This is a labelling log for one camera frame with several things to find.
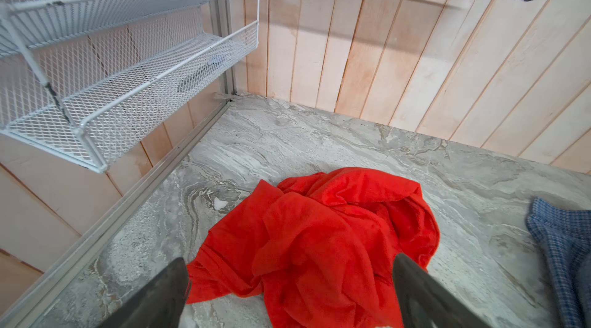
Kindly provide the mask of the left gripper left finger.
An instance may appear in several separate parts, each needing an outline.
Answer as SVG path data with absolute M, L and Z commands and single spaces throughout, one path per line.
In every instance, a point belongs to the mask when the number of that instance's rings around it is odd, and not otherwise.
M 189 296 L 191 282 L 183 258 L 158 273 L 101 327 L 177 327 Z

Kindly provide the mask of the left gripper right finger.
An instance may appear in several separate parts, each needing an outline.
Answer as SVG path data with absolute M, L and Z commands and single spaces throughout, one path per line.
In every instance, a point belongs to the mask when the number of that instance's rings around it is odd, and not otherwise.
M 392 279 L 405 327 L 489 326 L 406 254 L 396 256 Z

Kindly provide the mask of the red cloth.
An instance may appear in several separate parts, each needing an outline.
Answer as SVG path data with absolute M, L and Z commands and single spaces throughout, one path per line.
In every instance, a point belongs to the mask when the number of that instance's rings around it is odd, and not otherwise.
M 439 243 L 412 180 L 349 167 L 261 181 L 188 265 L 188 301 L 260 295 L 274 327 L 400 327 L 394 260 L 426 268 Z

